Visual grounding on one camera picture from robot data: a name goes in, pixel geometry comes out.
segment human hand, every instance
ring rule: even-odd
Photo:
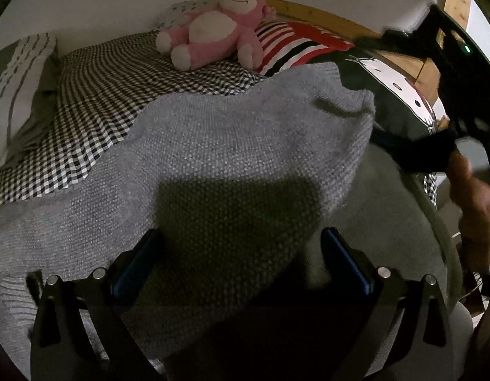
[[[490,271],[490,186],[473,175],[470,162],[458,151],[450,156],[446,174],[450,198],[462,209],[459,223],[462,257],[476,272]]]

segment pink teddy bear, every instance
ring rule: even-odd
[[[238,49],[239,63],[254,70],[263,61],[255,29],[273,16],[275,10],[266,0],[219,0],[210,11],[188,13],[188,24],[161,31],[157,49],[163,54],[171,52],[173,65],[182,71],[225,59]]]

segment blue gripper pad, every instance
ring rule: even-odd
[[[134,305],[150,272],[161,258],[163,241],[160,232],[150,229],[130,251],[127,263],[111,288],[117,305],[126,309]]]
[[[321,251],[333,289],[363,299],[374,291],[374,266],[361,251],[351,249],[334,227],[321,232]]]

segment white patterned pillow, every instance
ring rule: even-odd
[[[183,25],[183,15],[193,11],[212,10],[216,6],[214,0],[189,0],[173,4],[163,11],[155,22],[155,30],[168,29]]]

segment teddy bear paw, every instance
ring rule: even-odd
[[[190,70],[191,61],[189,49],[186,44],[177,45],[171,52],[171,61],[173,65],[181,71]]]
[[[251,44],[242,45],[238,49],[238,62],[248,70],[254,69],[254,62],[252,60],[252,54],[254,49]]]
[[[169,53],[171,51],[171,36],[169,33],[161,31],[157,34],[155,45],[157,46],[157,50],[162,54]]]

